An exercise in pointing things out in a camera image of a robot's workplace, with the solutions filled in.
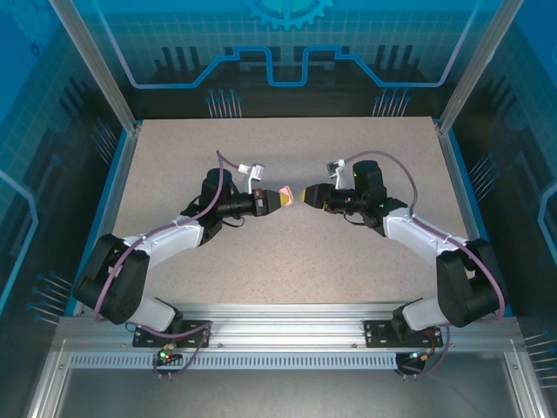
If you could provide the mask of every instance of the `metal bracket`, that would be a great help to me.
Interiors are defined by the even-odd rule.
[[[413,337],[401,343],[397,334],[394,332],[391,321],[389,320],[365,320],[364,336],[366,337],[367,348],[435,348],[443,347],[443,338],[438,328],[429,329],[434,332],[434,339],[426,335],[426,331],[413,334]]]
[[[240,164],[238,171],[244,174],[243,192],[252,194],[252,181],[261,181],[265,166],[262,164],[252,164],[252,166]]]
[[[183,320],[181,323],[182,332],[187,331],[188,329],[193,329],[199,327],[203,324],[207,323],[207,320]],[[184,338],[176,343],[176,347],[178,348],[196,348],[201,342],[203,338],[203,334],[205,330],[199,330],[195,334]],[[202,348],[209,347],[209,339],[211,338],[210,335],[207,335],[205,338],[205,342],[201,346]],[[168,343],[170,339],[168,338],[161,338],[149,334],[143,328],[136,327],[136,331],[133,334],[133,342],[132,346],[137,348],[161,348],[164,344]]]

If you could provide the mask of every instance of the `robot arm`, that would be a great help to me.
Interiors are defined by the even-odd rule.
[[[74,289],[76,299],[94,308],[116,262],[140,240],[125,258],[104,296],[100,314],[116,325],[130,322],[156,331],[168,330],[173,321],[180,319],[179,312],[144,293],[148,272],[184,250],[207,243],[221,230],[224,219],[265,216],[291,203],[290,197],[282,193],[252,189],[252,181],[261,179],[262,165],[241,165],[238,170],[247,177],[244,190],[240,192],[232,182],[231,173],[224,170],[223,186],[216,204],[199,219],[188,221],[205,210],[215,197],[219,169],[208,171],[201,194],[194,200],[198,203],[192,202],[168,226],[123,239],[111,234],[101,237],[78,279]]]
[[[327,169],[331,178],[336,179],[336,185],[312,185],[302,192],[302,200],[329,213],[359,213],[364,225],[400,242],[436,267],[437,294],[393,312],[392,325],[399,340],[429,327],[449,323],[464,327],[500,307],[486,275],[461,248],[475,254],[502,287],[493,250],[486,241],[453,237],[412,215],[404,202],[387,197],[382,173],[375,161],[354,164],[354,188],[346,188],[350,179],[344,172],[345,166],[343,160],[329,164]]]

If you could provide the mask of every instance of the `beige work surface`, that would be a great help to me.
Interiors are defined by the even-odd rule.
[[[295,197],[329,180],[325,164],[364,150],[390,152],[419,191],[416,213],[460,236],[465,228],[430,118],[147,120],[138,140],[115,234],[144,233],[174,219],[218,166],[215,150],[238,164],[265,165],[258,186],[289,185]],[[412,188],[377,157],[390,196]],[[242,176],[233,174],[238,185]],[[355,303],[414,300],[435,291],[434,270],[400,243],[299,200],[150,272],[147,291],[170,303]]]

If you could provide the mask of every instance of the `purple cable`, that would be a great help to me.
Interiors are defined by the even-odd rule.
[[[189,331],[186,331],[186,332],[181,333],[181,334],[165,334],[165,333],[161,333],[160,331],[155,331],[154,329],[149,328],[149,327],[141,326],[141,328],[144,329],[145,331],[147,331],[149,334],[155,335],[157,337],[169,338],[169,339],[176,340],[178,338],[189,337],[190,335],[195,334],[195,333],[201,331],[202,329],[211,328],[211,326],[212,326],[212,321],[209,320],[205,324],[200,325],[199,327],[192,328]]]
[[[351,161],[355,160],[356,158],[360,158],[368,154],[377,154],[389,158],[390,160],[394,161],[408,177],[408,180],[410,180],[410,184],[412,185],[412,191],[413,191],[412,204],[410,205],[410,216],[412,216],[414,213],[414,207],[416,207],[416,203],[418,203],[418,187],[416,187],[416,182],[414,181],[412,174],[410,174],[410,171],[406,168],[404,164],[402,164],[402,161],[400,161],[398,158],[394,157],[393,155],[389,154],[388,152],[370,150],[370,151],[358,152],[356,155],[352,155],[350,158],[345,159],[345,163],[348,164]]]
[[[419,372],[419,369],[416,367],[410,367],[410,366],[403,366],[405,369],[410,370],[411,372],[416,372],[416,374],[418,376],[423,375],[423,373]],[[429,377],[431,377],[432,379],[435,379],[436,381],[438,381],[439,383],[442,383],[443,385],[446,385],[448,387],[450,387],[454,393],[456,393],[458,396],[460,396],[470,407],[472,407],[473,409],[475,409],[475,411],[480,414],[481,416],[485,416],[487,417],[487,415],[476,406],[475,403],[472,402],[472,400],[466,396],[465,394],[463,394],[457,387],[455,387],[451,381],[449,381],[448,379],[444,379],[442,377],[436,376],[434,374],[430,375]]]
[[[192,216],[191,218],[181,220],[177,224],[172,223],[172,224],[160,226],[158,228],[153,229],[152,231],[149,231],[146,235],[144,235],[143,238],[138,239],[136,242],[131,244],[128,249],[126,249],[124,251],[124,253],[120,256],[120,258],[117,260],[116,264],[112,268],[111,273],[109,274],[108,278],[106,279],[106,282],[104,283],[103,290],[101,291],[101,293],[98,296],[97,304],[95,305],[95,309],[94,309],[95,320],[96,321],[106,320],[106,319],[102,319],[100,317],[99,312],[101,310],[101,306],[103,305],[104,298],[106,297],[106,294],[108,293],[108,289],[111,287],[112,281],[116,277],[116,274],[120,270],[120,267],[124,264],[125,259],[128,257],[128,255],[131,254],[131,252],[135,248],[137,248],[144,241],[144,239],[147,239],[147,238],[153,236],[156,233],[161,233],[162,231],[165,231],[165,230],[171,229],[171,228],[175,228],[176,226],[183,226],[183,225],[188,224],[188,223],[190,223],[190,222],[192,222],[196,219],[199,219],[202,216],[205,216],[212,209],[212,207],[215,206],[215,204],[217,203],[218,197],[220,196],[220,192],[222,191],[223,182],[224,182],[224,167],[223,167],[224,157],[222,156],[220,151],[217,151],[217,156],[218,156],[218,187],[217,187],[217,192],[215,193],[215,196],[213,197],[211,203],[203,211],[201,211],[200,213],[198,213],[195,216]]]
[[[489,283],[491,284],[493,290],[495,291],[495,294],[497,294],[497,301],[499,302],[499,310],[497,311],[497,314],[493,318],[480,319],[478,320],[478,322],[488,323],[488,322],[494,322],[496,320],[500,320],[503,317],[503,313],[505,312],[505,297],[503,296],[503,292],[501,292],[501,288],[499,287],[497,280],[494,278],[492,273],[487,269],[486,265],[478,257],[476,257],[476,254],[474,254],[468,248],[460,244],[459,241],[457,241],[456,239],[453,239],[451,235],[444,236],[439,231],[421,222],[415,216],[413,216],[412,220],[420,228],[458,247],[460,250],[462,250],[464,254],[468,256],[470,260],[472,260],[476,264],[476,266],[480,268],[480,270],[486,275],[487,279],[489,280]]]
[[[239,165],[231,163],[230,160],[226,159],[225,157],[221,156],[223,161],[228,164],[230,167],[232,167],[234,170],[237,170]]]
[[[171,373],[169,375],[169,378],[171,376],[178,376],[180,374],[182,374],[183,372],[185,372],[190,366],[191,364],[195,361],[196,357],[199,354],[199,351],[201,351],[201,347],[203,346],[203,343],[205,342],[205,340],[207,339],[208,333],[211,331],[211,325],[209,324],[209,326],[207,327],[207,330],[203,333],[203,337],[201,338],[201,341],[199,342],[197,348],[195,349],[195,351],[193,352],[193,354],[191,355],[190,359],[184,364],[184,366],[182,368],[180,368],[178,371]],[[158,368],[157,368],[157,363],[154,362],[153,363],[153,371],[158,375],[158,378],[160,379],[162,376],[164,376],[164,374],[161,374],[158,372]]]

